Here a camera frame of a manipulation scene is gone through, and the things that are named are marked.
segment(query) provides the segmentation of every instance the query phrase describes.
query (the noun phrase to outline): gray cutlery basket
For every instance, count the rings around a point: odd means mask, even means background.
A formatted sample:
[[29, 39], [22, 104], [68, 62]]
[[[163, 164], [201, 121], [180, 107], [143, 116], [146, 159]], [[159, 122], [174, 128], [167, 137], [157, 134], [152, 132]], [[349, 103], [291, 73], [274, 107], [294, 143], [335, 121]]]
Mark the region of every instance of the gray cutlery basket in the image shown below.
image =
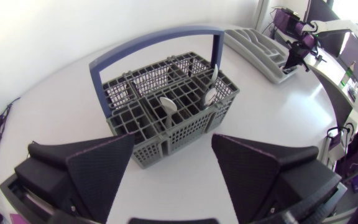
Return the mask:
[[[151, 166], [222, 123], [239, 89], [219, 71], [214, 84], [216, 97], [209, 107], [202, 108], [201, 99], [209, 89], [213, 71], [210, 62], [189, 52], [101, 84], [111, 131], [114, 135], [134, 134], [132, 158], [138, 165]], [[178, 107], [171, 128], [165, 126], [167, 114], [161, 96]]]

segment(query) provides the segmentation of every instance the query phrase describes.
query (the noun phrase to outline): black device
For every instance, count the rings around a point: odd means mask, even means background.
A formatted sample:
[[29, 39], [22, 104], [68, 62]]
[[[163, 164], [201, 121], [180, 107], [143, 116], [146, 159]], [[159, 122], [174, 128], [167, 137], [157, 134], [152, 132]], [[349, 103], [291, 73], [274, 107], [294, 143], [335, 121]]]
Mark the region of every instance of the black device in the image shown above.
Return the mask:
[[346, 189], [338, 187], [340, 176], [316, 160], [314, 146], [284, 147], [214, 134], [212, 148], [239, 223], [277, 223], [272, 221], [286, 211], [300, 223], [310, 217], [318, 223]]
[[107, 221], [134, 148], [132, 134], [59, 146], [29, 145], [30, 158], [0, 188], [29, 223], [49, 223], [60, 210]]
[[[310, 21], [333, 21], [340, 19], [335, 12], [323, 0], [310, 0], [305, 22]], [[341, 53], [342, 44], [344, 42], [345, 33], [319, 34], [318, 39], [321, 47], [334, 57], [338, 57]]]

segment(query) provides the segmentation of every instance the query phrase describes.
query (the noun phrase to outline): blue handle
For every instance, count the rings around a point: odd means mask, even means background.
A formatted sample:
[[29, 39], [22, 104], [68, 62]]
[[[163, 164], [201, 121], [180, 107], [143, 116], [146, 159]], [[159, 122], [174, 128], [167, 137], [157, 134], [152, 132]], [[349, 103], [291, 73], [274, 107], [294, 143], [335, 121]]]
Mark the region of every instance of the blue handle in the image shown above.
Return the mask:
[[117, 62], [118, 60], [140, 49], [162, 42], [164, 40], [170, 40], [177, 37], [184, 37], [189, 35], [205, 34], [214, 35], [211, 66], [214, 67], [215, 64], [217, 64], [219, 67], [223, 50], [224, 31], [220, 28], [211, 26], [176, 27], [147, 34], [142, 37], [130, 40], [129, 42], [126, 42], [125, 44], [122, 44], [115, 49], [106, 52], [104, 55], [98, 57], [96, 60], [91, 62], [89, 64], [89, 70], [91, 72], [94, 90], [96, 91], [96, 94], [99, 98], [100, 106], [102, 107], [103, 113], [106, 118], [109, 118], [111, 116], [111, 110], [104, 96], [102, 81], [100, 78], [100, 71], [107, 68], [114, 62]]

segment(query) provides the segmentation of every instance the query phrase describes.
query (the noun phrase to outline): spoon handle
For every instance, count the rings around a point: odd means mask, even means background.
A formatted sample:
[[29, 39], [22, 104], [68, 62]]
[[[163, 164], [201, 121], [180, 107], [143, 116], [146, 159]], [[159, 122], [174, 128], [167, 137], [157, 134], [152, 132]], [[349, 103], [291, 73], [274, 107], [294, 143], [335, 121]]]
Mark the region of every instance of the spoon handle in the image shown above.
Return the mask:
[[165, 127], [167, 127], [167, 129], [172, 128], [172, 115], [168, 115], [167, 116], [167, 120], [165, 120]]

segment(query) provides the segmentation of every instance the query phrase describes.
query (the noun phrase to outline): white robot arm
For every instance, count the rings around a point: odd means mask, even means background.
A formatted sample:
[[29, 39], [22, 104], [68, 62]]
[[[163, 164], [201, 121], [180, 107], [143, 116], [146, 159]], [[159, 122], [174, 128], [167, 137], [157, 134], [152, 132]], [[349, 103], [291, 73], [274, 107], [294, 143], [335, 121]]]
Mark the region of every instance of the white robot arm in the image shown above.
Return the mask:
[[[329, 21], [329, 22], [311, 21], [309, 24], [306, 24], [302, 29], [302, 31], [308, 32], [310, 34], [332, 32], [336, 30], [353, 32], [353, 34], [358, 39], [358, 25], [351, 21], [343, 21], [343, 20], [336, 20], [336, 21]], [[353, 135], [358, 130], [358, 92], [357, 92], [356, 100], [353, 104], [353, 109], [349, 114], [349, 116], [347, 117], [344, 126], [345, 129], [343, 130], [344, 134], [342, 137], [342, 143], [344, 144], [346, 150], [347, 146], [345, 144], [346, 143], [349, 144], [351, 142]]]

